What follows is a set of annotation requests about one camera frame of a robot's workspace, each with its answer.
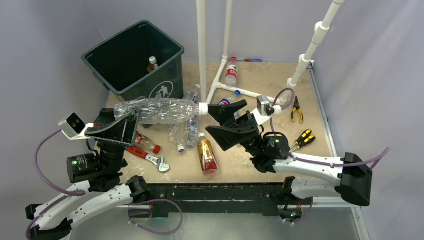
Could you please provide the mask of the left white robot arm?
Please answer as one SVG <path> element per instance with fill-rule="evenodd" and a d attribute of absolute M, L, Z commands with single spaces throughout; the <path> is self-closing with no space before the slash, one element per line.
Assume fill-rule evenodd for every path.
<path fill-rule="evenodd" d="M 111 108 L 104 108 L 95 123 L 84 123 L 75 113 L 59 122 L 60 132 L 69 140 L 95 140 L 98 149 L 67 158 L 70 187 L 47 203 L 26 207 L 27 239 L 62 240 L 89 218 L 117 206 L 148 201 L 150 190 L 143 177 L 121 183 L 121 170 L 127 166 L 124 154 L 135 143 L 139 115 L 134 110 L 116 117 Z"/>

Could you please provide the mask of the long crushed clear bottle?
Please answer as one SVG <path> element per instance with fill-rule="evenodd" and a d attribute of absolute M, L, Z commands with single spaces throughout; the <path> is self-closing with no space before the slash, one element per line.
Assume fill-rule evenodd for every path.
<path fill-rule="evenodd" d="M 195 116 L 206 116 L 209 105 L 189 99 L 146 98 L 120 102 L 113 108 L 116 118 L 137 112 L 139 124 L 174 125 L 185 123 Z"/>

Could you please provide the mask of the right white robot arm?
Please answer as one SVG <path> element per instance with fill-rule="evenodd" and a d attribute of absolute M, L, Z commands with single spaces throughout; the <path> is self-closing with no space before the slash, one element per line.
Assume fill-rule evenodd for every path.
<path fill-rule="evenodd" d="M 241 145 L 251 155 L 260 173 L 289 173 L 298 177 L 284 180 L 280 196 L 288 204 L 296 200 L 340 197 L 345 202 L 367 207 L 371 202 L 373 171 L 354 153 L 343 157 L 320 157 L 292 152 L 287 137 L 280 132 L 262 133 L 260 128 L 283 110 L 267 97 L 257 98 L 257 107 L 239 118 L 235 112 L 247 105 L 241 100 L 228 105 L 201 103 L 200 114 L 209 114 L 218 126 L 205 129 L 223 151 Z"/>

